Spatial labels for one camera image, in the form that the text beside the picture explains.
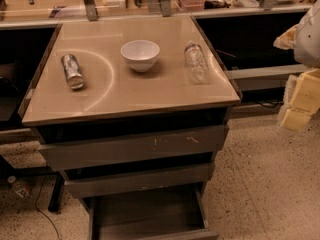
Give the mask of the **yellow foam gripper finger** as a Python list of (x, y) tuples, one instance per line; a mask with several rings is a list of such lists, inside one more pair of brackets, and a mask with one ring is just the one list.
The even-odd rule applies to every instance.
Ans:
[(283, 102), (279, 126), (292, 132), (301, 130), (320, 109), (320, 69), (311, 68), (299, 76), (290, 75)]

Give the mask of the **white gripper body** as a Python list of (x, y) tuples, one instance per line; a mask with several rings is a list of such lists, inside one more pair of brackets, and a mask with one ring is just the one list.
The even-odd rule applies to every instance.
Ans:
[(292, 49), (297, 62), (307, 67), (320, 67), (320, 4), (314, 4), (300, 22), (273, 42), (282, 50)]

